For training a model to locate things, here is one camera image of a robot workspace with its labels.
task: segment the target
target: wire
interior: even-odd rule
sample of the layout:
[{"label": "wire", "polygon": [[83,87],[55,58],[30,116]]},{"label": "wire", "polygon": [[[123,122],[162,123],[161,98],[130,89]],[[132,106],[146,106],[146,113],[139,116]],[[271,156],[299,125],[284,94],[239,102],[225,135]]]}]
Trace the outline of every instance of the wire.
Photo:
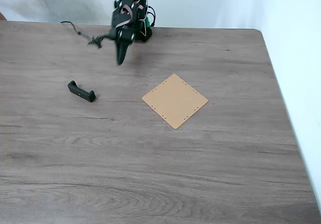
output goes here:
[{"label": "wire", "polygon": [[81,35],[81,36],[83,36],[84,38],[86,38],[88,41],[91,41],[91,38],[90,38],[88,35],[82,33],[81,31],[77,31],[75,25],[74,25],[72,22],[70,22],[70,21],[62,21],[62,22],[60,22],[60,23],[70,23],[70,24],[72,25],[72,27],[74,28],[74,31],[75,31],[79,36]]},{"label": "wire", "polygon": [[145,37],[146,35],[147,35],[147,27],[146,27],[146,21],[144,21],[144,26],[145,26],[145,34],[144,34],[144,32],[140,32],[140,33],[142,33],[143,34],[143,36]]},{"label": "wire", "polygon": [[156,21],[156,12],[155,12],[155,10],[154,10],[153,7],[148,6],[148,8],[151,8],[152,11],[154,12],[154,14],[152,14],[151,12],[149,12],[150,14],[152,14],[152,15],[154,16],[154,20],[153,20],[153,22],[152,22],[152,24],[151,24],[151,27],[154,27],[154,26],[155,26],[155,21]]},{"label": "wire", "polygon": [[142,20],[139,20],[139,21],[146,21],[146,18],[147,18],[147,15],[148,15],[147,11],[148,11],[148,0],[146,0],[146,15],[145,15],[145,18],[142,19]]},{"label": "wire", "polygon": [[152,22],[152,24],[150,25],[150,27],[153,27],[154,25],[155,25],[155,14],[154,13],[152,13],[152,12],[147,12],[147,14],[151,14],[153,17],[154,17],[154,19],[153,19],[153,22]]}]

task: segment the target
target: tan square board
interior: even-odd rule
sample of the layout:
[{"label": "tan square board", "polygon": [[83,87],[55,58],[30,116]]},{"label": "tan square board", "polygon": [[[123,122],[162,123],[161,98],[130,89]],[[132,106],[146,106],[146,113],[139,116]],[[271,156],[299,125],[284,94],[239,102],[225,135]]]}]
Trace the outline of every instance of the tan square board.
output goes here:
[{"label": "tan square board", "polygon": [[147,93],[142,100],[174,129],[208,102],[207,98],[176,74]]}]

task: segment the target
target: black cable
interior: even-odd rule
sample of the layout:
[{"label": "black cable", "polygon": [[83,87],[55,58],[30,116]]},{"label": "black cable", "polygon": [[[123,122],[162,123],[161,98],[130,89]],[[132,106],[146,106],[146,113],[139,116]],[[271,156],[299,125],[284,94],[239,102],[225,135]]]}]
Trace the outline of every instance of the black cable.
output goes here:
[{"label": "black cable", "polygon": [[74,28],[75,32],[76,32],[79,36],[80,36],[80,35],[83,36],[83,37],[86,38],[88,41],[91,41],[91,40],[92,40],[92,38],[89,37],[88,35],[82,33],[81,31],[77,31],[75,25],[74,25],[72,22],[70,22],[70,21],[62,21],[62,22],[60,22],[60,23],[70,23],[70,24],[72,25],[72,27]]},{"label": "black cable", "polygon": [[147,14],[151,14],[151,15],[154,17],[154,19],[155,19],[155,15],[154,15],[154,13],[152,13],[152,12],[147,12]]},{"label": "black cable", "polygon": [[155,10],[154,10],[154,8],[153,7],[151,7],[151,6],[148,6],[148,8],[151,8],[152,9],[152,11],[154,12],[154,14],[152,14],[153,16],[154,16],[154,20],[153,20],[153,22],[152,22],[152,24],[151,24],[151,27],[153,27],[153,26],[155,26],[155,21],[156,21],[156,12],[155,12]]}]

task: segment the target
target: table surface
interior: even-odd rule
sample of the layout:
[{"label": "table surface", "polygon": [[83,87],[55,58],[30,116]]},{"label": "table surface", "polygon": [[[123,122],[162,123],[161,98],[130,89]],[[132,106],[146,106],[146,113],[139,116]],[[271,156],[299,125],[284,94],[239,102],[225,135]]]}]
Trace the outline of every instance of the table surface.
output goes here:
[{"label": "table surface", "polygon": [[[262,35],[153,33],[116,66],[69,25],[0,22],[1,223],[320,223]],[[209,99],[177,130],[141,99],[173,73]]]}]

